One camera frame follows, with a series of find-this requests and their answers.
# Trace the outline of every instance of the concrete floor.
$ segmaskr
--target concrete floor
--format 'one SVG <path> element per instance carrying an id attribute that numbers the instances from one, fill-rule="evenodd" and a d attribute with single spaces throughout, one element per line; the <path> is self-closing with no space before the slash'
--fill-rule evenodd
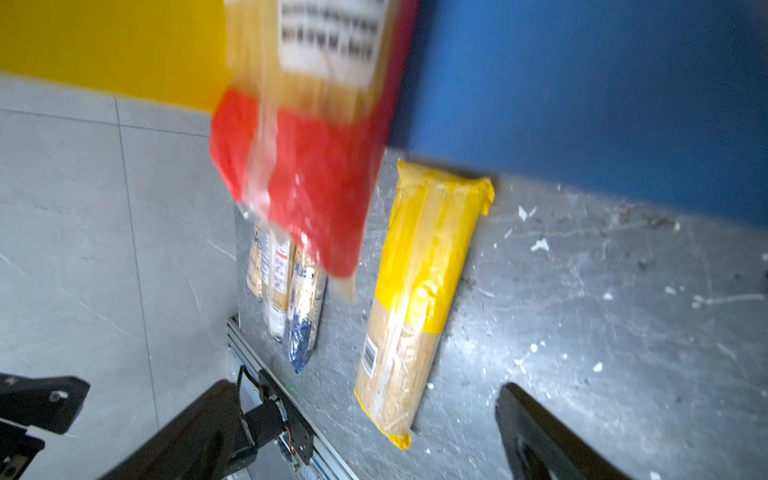
<path id="1" fill-rule="evenodd" d="M 24 478 L 98 477 L 226 375 L 233 201 L 209 128 L 0 76 L 0 371 L 91 384 L 66 435 L 32 429 Z"/>

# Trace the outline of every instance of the white label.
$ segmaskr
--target white label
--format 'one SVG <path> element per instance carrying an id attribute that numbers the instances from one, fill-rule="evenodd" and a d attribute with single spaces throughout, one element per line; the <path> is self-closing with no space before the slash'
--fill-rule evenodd
<path id="1" fill-rule="evenodd" d="M 268 311 L 268 318 L 269 318 L 270 332 L 274 336 L 278 336 L 282 338 L 284 330 L 286 328 L 286 313 L 282 310 L 277 309 L 274 305 L 270 305 L 270 309 Z"/>
<path id="2" fill-rule="evenodd" d="M 276 292 L 285 295 L 288 293 L 288 256 L 290 255 L 290 240 L 278 240 L 275 242 L 275 255 L 273 261 L 274 276 L 273 287 Z"/>
<path id="3" fill-rule="evenodd" d="M 371 337 L 366 335 L 366 344 L 362 348 L 362 367 L 366 370 L 369 377 L 373 377 L 373 367 L 376 365 L 376 356 L 379 355 L 379 349 L 373 345 Z"/>
<path id="4" fill-rule="evenodd" d="M 280 65 L 365 88 L 379 63 L 389 0 L 280 0 Z"/>

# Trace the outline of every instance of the blue wall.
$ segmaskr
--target blue wall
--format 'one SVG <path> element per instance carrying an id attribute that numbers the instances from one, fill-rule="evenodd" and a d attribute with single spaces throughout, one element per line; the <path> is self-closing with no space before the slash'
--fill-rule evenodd
<path id="1" fill-rule="evenodd" d="M 390 144 L 768 224 L 768 0 L 422 0 Z"/>

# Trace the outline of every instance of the yellow wall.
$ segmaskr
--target yellow wall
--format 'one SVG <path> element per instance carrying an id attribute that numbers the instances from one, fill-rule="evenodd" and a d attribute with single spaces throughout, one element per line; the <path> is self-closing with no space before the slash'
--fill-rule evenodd
<path id="1" fill-rule="evenodd" d="M 223 0 L 0 0 L 0 70 L 212 110 Z"/>

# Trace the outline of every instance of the pasta package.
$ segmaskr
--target pasta package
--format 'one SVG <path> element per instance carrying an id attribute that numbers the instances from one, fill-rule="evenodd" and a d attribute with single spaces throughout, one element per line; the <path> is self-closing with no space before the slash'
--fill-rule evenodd
<path id="1" fill-rule="evenodd" d="M 260 225 L 253 227 L 253 240 L 250 244 L 250 253 L 248 257 L 248 274 L 246 275 L 246 284 L 248 289 L 256 297 L 256 300 L 261 301 L 263 298 L 263 265 L 261 259 L 263 233 Z"/>
<path id="2" fill-rule="evenodd" d="M 263 281 L 264 318 L 270 335 L 277 342 L 283 342 L 283 334 L 288 316 L 288 300 L 291 277 L 293 275 L 293 256 L 296 244 L 278 229 L 269 230 L 268 274 Z"/>
<path id="3" fill-rule="evenodd" d="M 225 2 L 232 83 L 211 157 L 246 217 L 285 231 L 350 297 L 418 6 Z"/>
<path id="4" fill-rule="evenodd" d="M 326 273 L 317 267 L 306 252 L 296 248 L 288 320 L 283 335 L 288 360 L 296 373 L 304 368 L 315 348 L 326 280 Z"/>
<path id="5" fill-rule="evenodd" d="M 400 449 L 419 407 L 472 232 L 488 215 L 488 178 L 404 161 L 355 384 L 360 406 Z"/>

